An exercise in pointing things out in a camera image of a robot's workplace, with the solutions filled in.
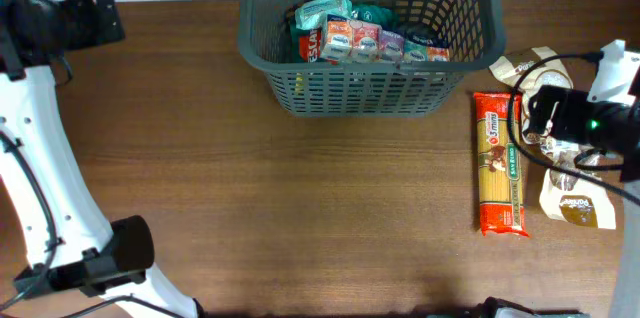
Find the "beige rice bag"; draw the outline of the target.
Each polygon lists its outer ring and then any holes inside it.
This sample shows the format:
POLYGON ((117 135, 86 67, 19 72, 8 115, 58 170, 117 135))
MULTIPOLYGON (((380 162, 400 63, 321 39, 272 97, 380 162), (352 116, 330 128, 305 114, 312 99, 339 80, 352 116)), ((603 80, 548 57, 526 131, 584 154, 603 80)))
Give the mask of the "beige rice bag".
MULTIPOLYGON (((490 66, 490 71, 498 81, 512 87, 521 81, 519 91, 522 103, 533 97, 543 85, 573 88, 574 84, 564 64, 559 60, 548 62, 523 77, 538 61, 556 54, 549 47, 521 50, 500 57, 490 66)), ((616 228, 615 209, 606 190, 584 179, 578 179, 553 170, 545 172, 539 195, 539 203, 545 214, 554 220, 574 225, 609 229, 616 228)))

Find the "Kleenex tissue multipack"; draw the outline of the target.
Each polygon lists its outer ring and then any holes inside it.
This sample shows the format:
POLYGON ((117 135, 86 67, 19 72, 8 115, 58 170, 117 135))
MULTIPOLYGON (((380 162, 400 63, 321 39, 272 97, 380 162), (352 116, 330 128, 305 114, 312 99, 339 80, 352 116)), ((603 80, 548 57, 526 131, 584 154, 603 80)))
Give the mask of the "Kleenex tissue multipack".
POLYGON ((393 30, 380 25, 328 15, 320 28, 318 57, 331 62, 447 62, 449 43, 430 27, 403 23, 393 30))

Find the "green Nescafe coffee bag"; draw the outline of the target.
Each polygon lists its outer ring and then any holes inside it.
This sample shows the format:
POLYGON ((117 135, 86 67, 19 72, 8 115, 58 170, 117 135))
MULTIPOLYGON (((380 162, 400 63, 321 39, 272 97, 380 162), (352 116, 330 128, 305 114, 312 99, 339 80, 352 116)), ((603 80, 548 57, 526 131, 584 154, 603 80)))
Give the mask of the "green Nescafe coffee bag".
MULTIPOLYGON (((295 20, 295 10, 296 7, 290 8, 286 15, 286 22, 289 25, 291 36, 291 60, 295 63, 322 62, 318 48, 321 29, 298 29, 295 20)), ((398 16, 394 11, 376 5, 356 4, 352 8, 351 16, 355 20, 380 25, 382 29, 386 31, 392 31, 398 24, 398 16)))

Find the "teal wet wipes pack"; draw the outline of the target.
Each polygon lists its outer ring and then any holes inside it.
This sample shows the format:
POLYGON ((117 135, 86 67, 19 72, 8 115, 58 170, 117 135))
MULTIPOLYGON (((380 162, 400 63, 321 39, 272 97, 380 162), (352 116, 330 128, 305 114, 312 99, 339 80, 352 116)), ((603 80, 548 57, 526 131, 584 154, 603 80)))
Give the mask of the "teal wet wipes pack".
POLYGON ((352 18, 351 0, 312 0, 295 11, 296 28, 313 30, 322 25, 327 15, 352 18))

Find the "dried mushroom bag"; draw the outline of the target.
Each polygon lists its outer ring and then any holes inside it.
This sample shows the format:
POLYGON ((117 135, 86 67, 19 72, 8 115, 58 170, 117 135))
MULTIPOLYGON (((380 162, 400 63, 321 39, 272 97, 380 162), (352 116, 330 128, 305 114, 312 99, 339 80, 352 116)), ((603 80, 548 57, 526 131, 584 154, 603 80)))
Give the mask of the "dried mushroom bag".
POLYGON ((530 131, 532 110, 529 108, 529 99, 522 103, 523 112, 520 114, 521 137, 526 145, 544 156, 545 163, 552 164, 566 170, 571 170, 582 175, 598 179, 595 171, 586 170, 585 167, 596 167, 600 161, 607 158, 615 158, 615 153, 604 149, 594 148, 590 145, 559 140, 550 135, 553 124, 547 122, 541 134, 530 131))

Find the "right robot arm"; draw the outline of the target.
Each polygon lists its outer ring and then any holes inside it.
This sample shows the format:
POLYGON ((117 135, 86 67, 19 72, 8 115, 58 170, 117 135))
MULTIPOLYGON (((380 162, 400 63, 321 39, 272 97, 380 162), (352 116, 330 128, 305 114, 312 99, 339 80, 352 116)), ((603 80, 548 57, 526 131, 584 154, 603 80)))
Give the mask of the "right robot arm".
POLYGON ((594 101, 583 91, 542 86, 529 99, 526 133, 543 134, 561 141, 590 145, 622 158, 622 190, 611 191, 624 199, 623 247, 608 315, 639 315, 639 114, 633 105, 594 101))

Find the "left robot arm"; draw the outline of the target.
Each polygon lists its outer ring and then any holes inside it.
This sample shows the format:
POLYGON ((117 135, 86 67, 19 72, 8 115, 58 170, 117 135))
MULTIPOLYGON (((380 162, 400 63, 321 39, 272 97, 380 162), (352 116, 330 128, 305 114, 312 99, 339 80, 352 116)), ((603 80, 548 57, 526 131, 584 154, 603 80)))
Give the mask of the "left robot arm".
POLYGON ((53 63, 124 37, 114 0, 1 0, 1 180, 27 258, 14 301, 78 290, 133 317, 200 317, 156 264, 146 221, 104 216, 61 122, 53 63))

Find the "San Remo spaghetti pack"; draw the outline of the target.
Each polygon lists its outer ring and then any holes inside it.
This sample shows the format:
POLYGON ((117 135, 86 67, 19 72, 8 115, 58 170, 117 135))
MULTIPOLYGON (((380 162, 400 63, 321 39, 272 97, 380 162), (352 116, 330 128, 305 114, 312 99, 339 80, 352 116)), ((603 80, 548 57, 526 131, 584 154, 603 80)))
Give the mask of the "San Remo spaghetti pack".
POLYGON ((516 234, 526 237, 523 176, 518 140, 507 129, 511 95, 473 95, 479 178, 480 230, 484 235, 516 234))

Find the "grey plastic basket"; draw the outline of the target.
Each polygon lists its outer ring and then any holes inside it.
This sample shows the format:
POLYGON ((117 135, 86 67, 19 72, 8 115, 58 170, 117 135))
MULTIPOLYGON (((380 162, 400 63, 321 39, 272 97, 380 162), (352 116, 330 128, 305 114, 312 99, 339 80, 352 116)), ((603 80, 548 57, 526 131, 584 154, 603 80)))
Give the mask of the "grey plastic basket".
POLYGON ((424 116, 437 110, 462 77, 504 52, 501 0, 351 0, 388 8, 403 33, 432 33, 445 62, 296 61, 295 11, 312 0, 240 0, 238 48, 261 71, 280 105, 299 117, 424 116))

